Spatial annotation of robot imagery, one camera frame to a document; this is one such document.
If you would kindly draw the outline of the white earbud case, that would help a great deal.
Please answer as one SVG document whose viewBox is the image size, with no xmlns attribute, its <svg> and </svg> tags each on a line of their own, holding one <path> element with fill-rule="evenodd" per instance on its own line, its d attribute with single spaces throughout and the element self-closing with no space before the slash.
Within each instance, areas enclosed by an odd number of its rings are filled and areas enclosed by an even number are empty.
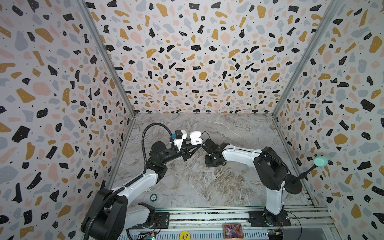
<svg viewBox="0 0 384 240">
<path fill-rule="evenodd" d="M 190 143 L 191 145 L 201 145 L 203 139 L 201 138 L 202 133 L 200 131 L 194 131 L 190 133 Z"/>
</svg>

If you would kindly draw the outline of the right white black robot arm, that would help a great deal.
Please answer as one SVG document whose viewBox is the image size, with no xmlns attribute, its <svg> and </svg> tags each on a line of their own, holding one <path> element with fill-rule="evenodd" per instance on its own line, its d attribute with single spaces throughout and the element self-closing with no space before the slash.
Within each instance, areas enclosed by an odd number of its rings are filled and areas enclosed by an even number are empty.
<svg viewBox="0 0 384 240">
<path fill-rule="evenodd" d="M 283 189 L 289 168 L 272 148 L 243 149 L 228 143 L 218 145 L 210 139 L 206 140 L 202 147 L 207 153 L 206 166 L 209 168 L 225 166 L 227 162 L 236 162 L 254 168 L 261 183 L 267 189 L 266 213 L 277 217 L 283 212 Z"/>
</svg>

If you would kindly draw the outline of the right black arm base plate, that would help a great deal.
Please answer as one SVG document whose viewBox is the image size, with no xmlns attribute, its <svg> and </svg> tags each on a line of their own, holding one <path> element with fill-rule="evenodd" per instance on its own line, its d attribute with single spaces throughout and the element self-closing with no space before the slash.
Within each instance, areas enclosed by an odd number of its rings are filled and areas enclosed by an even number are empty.
<svg viewBox="0 0 384 240">
<path fill-rule="evenodd" d="M 287 211 L 282 210 L 274 215 L 264 209 L 263 211 L 249 211 L 248 222 L 252 227 L 290 227 L 291 222 Z"/>
</svg>

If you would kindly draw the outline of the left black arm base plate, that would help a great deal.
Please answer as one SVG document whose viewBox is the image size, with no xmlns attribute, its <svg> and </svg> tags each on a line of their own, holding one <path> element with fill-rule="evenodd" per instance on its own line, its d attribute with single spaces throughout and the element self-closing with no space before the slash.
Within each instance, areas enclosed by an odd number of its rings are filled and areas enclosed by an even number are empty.
<svg viewBox="0 0 384 240">
<path fill-rule="evenodd" d="M 130 228 L 130 230 L 143 230 L 149 231 L 154 229 L 168 229 L 170 223 L 170 213 L 163 212 L 150 215 L 149 220 L 147 220 L 144 224 L 139 224 Z"/>
</svg>

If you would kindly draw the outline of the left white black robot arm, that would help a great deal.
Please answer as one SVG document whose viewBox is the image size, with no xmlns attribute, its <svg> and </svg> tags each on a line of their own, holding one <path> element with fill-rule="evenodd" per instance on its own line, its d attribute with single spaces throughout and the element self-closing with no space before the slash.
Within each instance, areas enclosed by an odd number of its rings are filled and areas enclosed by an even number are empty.
<svg viewBox="0 0 384 240">
<path fill-rule="evenodd" d="M 165 176 L 168 162 L 177 158 L 186 161 L 201 147 L 202 142 L 201 138 L 173 140 L 170 148 L 163 142 L 154 143 L 143 173 L 118 188 L 103 188 L 97 192 L 81 226 L 83 238 L 116 240 L 125 229 L 136 225 L 150 226 L 155 208 L 138 204 L 129 209 L 129 205 Z"/>
</svg>

